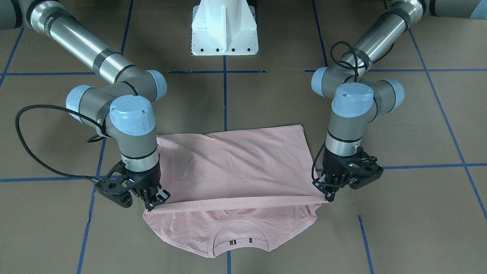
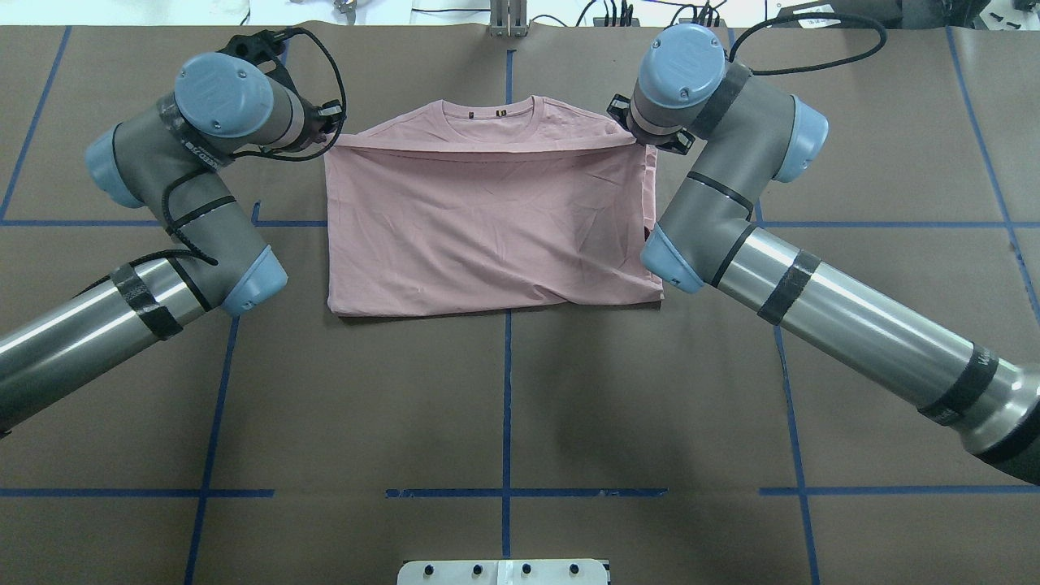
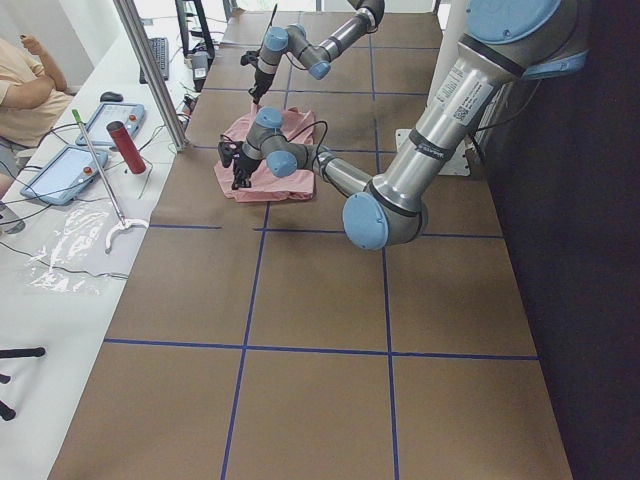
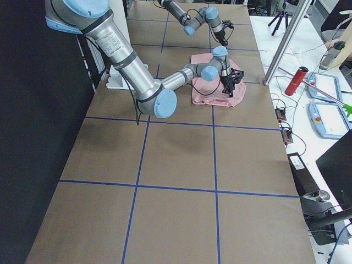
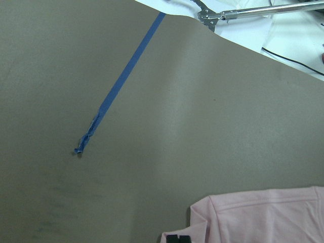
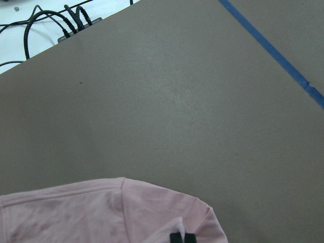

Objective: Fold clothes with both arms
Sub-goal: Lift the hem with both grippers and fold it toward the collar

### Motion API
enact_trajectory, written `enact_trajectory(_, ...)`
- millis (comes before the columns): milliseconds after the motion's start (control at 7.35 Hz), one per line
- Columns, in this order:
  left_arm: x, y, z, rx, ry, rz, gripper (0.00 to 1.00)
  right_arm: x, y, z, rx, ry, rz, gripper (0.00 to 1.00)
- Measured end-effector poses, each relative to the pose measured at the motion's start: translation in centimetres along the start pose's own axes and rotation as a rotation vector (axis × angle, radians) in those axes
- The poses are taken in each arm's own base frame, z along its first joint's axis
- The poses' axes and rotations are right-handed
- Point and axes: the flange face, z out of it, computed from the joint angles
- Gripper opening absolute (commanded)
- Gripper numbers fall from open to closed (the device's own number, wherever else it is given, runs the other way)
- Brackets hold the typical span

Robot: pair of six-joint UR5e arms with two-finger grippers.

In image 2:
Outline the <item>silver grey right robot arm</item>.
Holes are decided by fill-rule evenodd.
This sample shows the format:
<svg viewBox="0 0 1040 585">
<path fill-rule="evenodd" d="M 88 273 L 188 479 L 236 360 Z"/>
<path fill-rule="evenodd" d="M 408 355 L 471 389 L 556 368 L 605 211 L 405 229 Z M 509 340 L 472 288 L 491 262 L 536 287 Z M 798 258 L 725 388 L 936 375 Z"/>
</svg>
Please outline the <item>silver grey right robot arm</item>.
<svg viewBox="0 0 1040 585">
<path fill-rule="evenodd" d="M 725 292 L 954 430 L 981 462 L 1037 484 L 1036 366 L 1008 362 L 754 221 L 769 182 L 790 183 L 817 158 L 824 115 L 699 24 L 658 33 L 634 93 L 614 96 L 608 112 L 661 151 L 705 143 L 640 252 L 644 268 L 684 292 Z"/>
</svg>

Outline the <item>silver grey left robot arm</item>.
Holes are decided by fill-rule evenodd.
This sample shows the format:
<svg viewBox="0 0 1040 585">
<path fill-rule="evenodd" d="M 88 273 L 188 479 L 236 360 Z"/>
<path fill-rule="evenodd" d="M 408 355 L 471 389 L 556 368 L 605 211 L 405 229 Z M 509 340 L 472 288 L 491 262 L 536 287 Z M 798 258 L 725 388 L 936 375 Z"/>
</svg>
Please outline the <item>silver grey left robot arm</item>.
<svg viewBox="0 0 1040 585">
<path fill-rule="evenodd" d="M 151 211 L 171 245 L 2 338 L 4 436 L 209 311 L 242 315 L 285 286 L 286 271 L 220 171 L 242 157 L 304 162 L 305 148 L 335 143 L 348 100 L 309 104 L 283 63 L 259 63 L 233 50 L 197 55 L 166 96 L 89 146 L 94 184 Z"/>
</svg>

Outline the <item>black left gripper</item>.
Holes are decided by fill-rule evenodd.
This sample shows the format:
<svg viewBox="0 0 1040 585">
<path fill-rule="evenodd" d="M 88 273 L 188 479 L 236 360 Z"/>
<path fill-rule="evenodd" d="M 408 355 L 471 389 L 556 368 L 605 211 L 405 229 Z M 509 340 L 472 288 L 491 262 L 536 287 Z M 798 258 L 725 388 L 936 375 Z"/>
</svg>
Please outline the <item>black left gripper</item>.
<svg viewBox="0 0 1040 585">
<path fill-rule="evenodd" d="M 300 153 L 312 145 L 324 145 L 328 138 L 335 141 L 345 121 L 345 104 L 341 100 L 331 100 L 315 106 L 300 97 L 301 113 L 293 115 L 292 152 Z"/>
</svg>

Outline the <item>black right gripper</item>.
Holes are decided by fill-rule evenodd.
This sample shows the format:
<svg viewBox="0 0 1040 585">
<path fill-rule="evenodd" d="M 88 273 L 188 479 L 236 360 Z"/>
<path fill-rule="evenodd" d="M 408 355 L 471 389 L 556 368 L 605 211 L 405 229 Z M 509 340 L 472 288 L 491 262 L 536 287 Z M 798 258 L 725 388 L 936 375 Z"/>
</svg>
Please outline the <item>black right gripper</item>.
<svg viewBox="0 0 1040 585">
<path fill-rule="evenodd" d="M 609 118 L 627 130 L 638 143 L 678 155 L 687 155 L 691 151 L 696 137 L 690 130 L 683 127 L 674 130 L 652 130 L 650 123 L 639 122 L 636 115 L 638 111 L 627 96 L 617 93 L 613 96 L 608 106 Z"/>
</svg>

